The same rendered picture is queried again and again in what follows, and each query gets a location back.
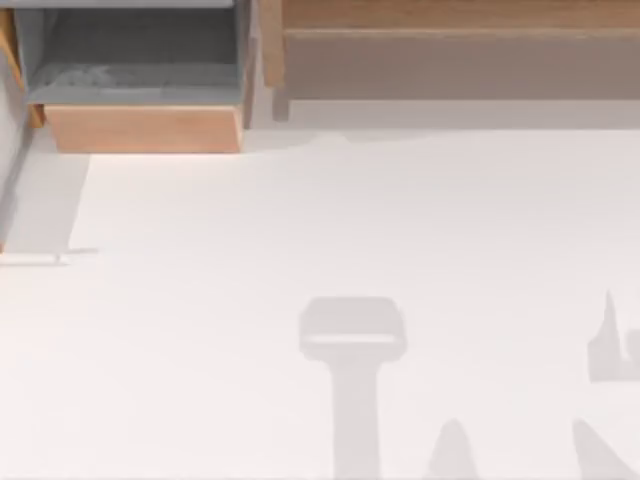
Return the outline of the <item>pale wooden drawer front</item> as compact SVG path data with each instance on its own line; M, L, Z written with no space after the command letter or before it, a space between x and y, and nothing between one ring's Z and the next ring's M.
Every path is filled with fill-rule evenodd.
M49 104L44 112L64 153L238 153L243 143L238 106Z

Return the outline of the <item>wooden open shelf unit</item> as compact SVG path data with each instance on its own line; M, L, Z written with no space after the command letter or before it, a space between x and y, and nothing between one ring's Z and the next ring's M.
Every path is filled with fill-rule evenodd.
M256 0L293 101L640 103L640 0Z

